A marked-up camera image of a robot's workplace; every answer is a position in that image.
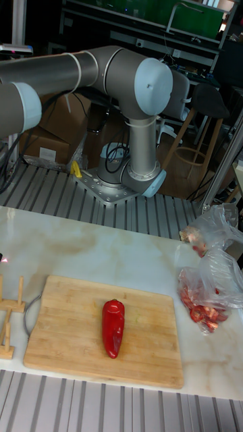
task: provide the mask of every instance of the wooden cutting board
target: wooden cutting board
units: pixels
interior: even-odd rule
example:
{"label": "wooden cutting board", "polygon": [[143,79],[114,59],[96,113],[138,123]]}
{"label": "wooden cutting board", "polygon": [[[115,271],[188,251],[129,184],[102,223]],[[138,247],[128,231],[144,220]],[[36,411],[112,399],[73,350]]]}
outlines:
{"label": "wooden cutting board", "polygon": [[[113,298],[125,306],[124,336],[116,359],[108,357],[101,336],[102,308]],[[145,291],[49,276],[24,365],[95,381],[181,388],[173,300]]]}

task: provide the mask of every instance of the yellow object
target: yellow object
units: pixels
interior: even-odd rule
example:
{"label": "yellow object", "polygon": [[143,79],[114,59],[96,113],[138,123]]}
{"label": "yellow object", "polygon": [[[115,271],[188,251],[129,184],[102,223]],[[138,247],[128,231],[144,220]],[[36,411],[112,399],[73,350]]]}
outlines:
{"label": "yellow object", "polygon": [[74,161],[71,165],[71,174],[75,174],[77,178],[82,178],[82,174],[80,173],[80,168],[78,166],[78,162]]}

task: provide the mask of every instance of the plastic bag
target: plastic bag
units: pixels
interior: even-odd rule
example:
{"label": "plastic bag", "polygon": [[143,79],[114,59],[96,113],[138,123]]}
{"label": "plastic bag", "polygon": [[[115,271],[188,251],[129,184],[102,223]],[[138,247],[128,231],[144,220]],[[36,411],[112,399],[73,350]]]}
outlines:
{"label": "plastic bag", "polygon": [[[194,288],[196,302],[190,297],[191,287]],[[203,290],[203,281],[200,278],[198,269],[185,267],[179,276],[178,294],[187,308],[190,318],[198,324],[204,334],[210,334],[218,328],[220,322],[226,321],[229,314],[225,312],[225,309],[200,304],[198,298],[196,298],[196,293]]]}
{"label": "plastic bag", "polygon": [[180,232],[182,241],[191,243],[202,258],[208,249],[227,249],[233,241],[243,243],[243,233],[237,229],[238,210],[233,204],[214,205]]}
{"label": "plastic bag", "polygon": [[243,308],[243,274],[235,258],[220,248],[212,248],[200,260],[198,270],[204,289],[198,291],[191,284],[189,295],[193,301],[221,308]]}

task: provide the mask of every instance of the white cap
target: white cap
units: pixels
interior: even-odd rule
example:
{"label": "white cap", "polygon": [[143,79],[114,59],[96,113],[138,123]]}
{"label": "white cap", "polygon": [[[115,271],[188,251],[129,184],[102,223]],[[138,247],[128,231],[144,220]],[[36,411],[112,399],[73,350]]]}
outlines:
{"label": "white cap", "polygon": [[42,106],[36,91],[25,82],[12,82],[17,88],[24,110],[24,126],[21,131],[35,127],[41,120]]}
{"label": "white cap", "polygon": [[143,60],[135,75],[134,90],[136,101],[147,115],[161,113],[169,102],[173,88],[170,68],[159,60]]}

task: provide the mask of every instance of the white marble countertop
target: white marble countertop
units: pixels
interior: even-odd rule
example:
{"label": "white marble countertop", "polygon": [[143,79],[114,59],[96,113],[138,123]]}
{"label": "white marble countertop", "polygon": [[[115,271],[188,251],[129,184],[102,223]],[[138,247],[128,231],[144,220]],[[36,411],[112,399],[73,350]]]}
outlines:
{"label": "white marble countertop", "polygon": [[[23,275],[23,300],[30,302],[51,274],[167,294],[174,299],[184,371],[179,392],[243,400],[243,326],[238,312],[205,337],[177,295],[180,268],[196,267],[199,261],[189,245],[5,207],[0,207],[0,238],[0,252],[8,260],[0,264],[4,298],[17,298]],[[36,303],[29,312],[30,329],[38,308]],[[4,316],[0,312],[0,326]],[[16,349],[12,360],[0,360],[0,369],[64,377],[24,367],[23,314],[12,313],[10,321],[11,345]]]}

